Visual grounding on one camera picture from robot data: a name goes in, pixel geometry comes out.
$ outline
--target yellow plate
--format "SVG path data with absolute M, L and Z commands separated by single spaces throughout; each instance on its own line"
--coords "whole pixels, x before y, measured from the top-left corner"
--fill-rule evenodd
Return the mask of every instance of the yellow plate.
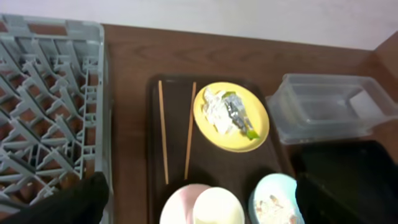
M 219 134 L 214 125 L 210 124 L 204 115 L 202 108 L 206 101 L 203 96 L 205 88 L 209 87 L 215 94 L 221 90 L 235 91 L 242 99 L 246 113 L 253 125 L 254 130 L 260 138 L 249 140 L 240 131 L 233 133 Z M 231 152 L 248 152 L 257 149 L 266 139 L 269 132 L 268 114 L 262 103 L 249 90 L 227 82 L 218 82 L 202 88 L 193 102 L 193 116 L 196 124 L 205 137 L 216 146 Z

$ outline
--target plate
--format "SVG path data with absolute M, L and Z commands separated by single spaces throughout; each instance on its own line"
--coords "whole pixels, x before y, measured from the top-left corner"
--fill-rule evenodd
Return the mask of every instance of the plate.
M 246 113 L 253 125 L 254 130 L 260 138 L 249 140 L 241 132 L 235 131 L 230 134 L 220 134 L 214 125 L 210 124 L 204 115 L 202 108 L 206 103 L 203 93 L 210 88 L 215 94 L 221 90 L 235 91 L 242 99 Z M 248 152 L 257 149 L 266 139 L 269 132 L 269 118 L 261 101 L 249 90 L 233 83 L 217 82 L 202 88 L 193 102 L 193 115 L 199 130 L 214 145 L 231 152 Z
M 304 219 L 297 205 L 295 191 L 297 188 L 296 180 L 285 174 L 269 174 L 263 177 L 253 190 L 249 199 L 249 217 L 252 223 L 259 223 L 255 208 L 256 200 L 276 197 L 282 204 L 290 203 L 294 209 L 294 215 L 297 217 L 296 223 L 303 224 Z
M 193 206 L 199 195 L 211 187 L 204 184 L 186 185 L 167 200 L 160 215 L 160 224 L 191 224 Z

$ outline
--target clear plastic container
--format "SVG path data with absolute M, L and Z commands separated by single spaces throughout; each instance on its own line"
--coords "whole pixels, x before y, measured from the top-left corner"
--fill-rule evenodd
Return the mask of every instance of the clear plastic container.
M 284 144 L 366 136 L 398 118 L 398 106 L 370 77 L 286 74 L 267 104 Z

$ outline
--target white bowl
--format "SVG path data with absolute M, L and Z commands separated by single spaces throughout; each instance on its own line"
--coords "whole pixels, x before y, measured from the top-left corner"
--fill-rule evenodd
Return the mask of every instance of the white bowl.
M 199 195 L 193 207 L 194 224 L 244 224 L 239 200 L 230 191 L 212 187 Z
M 255 208 L 256 200 L 264 200 L 273 195 L 283 202 L 290 203 L 294 210 L 294 215 L 297 217 L 296 223 L 303 224 L 304 219 L 295 197 L 296 187 L 296 180 L 285 174 L 270 174 L 262 178 L 249 199 L 249 217 L 252 223 L 260 223 Z

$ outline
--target brown tray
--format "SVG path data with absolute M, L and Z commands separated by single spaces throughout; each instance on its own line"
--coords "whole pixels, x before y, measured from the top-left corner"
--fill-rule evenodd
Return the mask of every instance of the brown tray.
M 167 138 L 169 184 L 165 183 L 162 131 L 160 121 L 158 82 L 162 80 L 164 118 Z M 258 149 L 233 153 L 222 150 L 209 142 L 198 129 L 192 128 L 192 145 L 188 179 L 184 180 L 187 151 L 188 125 L 192 98 L 192 84 L 197 83 L 198 93 L 213 82 L 231 82 L 254 93 L 266 107 L 264 97 L 256 85 L 247 80 L 233 78 L 157 75 L 147 86 L 147 181 L 149 223 L 159 223 L 162 208 L 167 199 L 180 187 L 201 183 L 230 190 L 241 202 L 248 217 L 248 200 L 258 181 L 273 172 L 289 172 L 281 164 L 287 164 L 281 152 L 276 151 L 271 128 L 267 140 Z

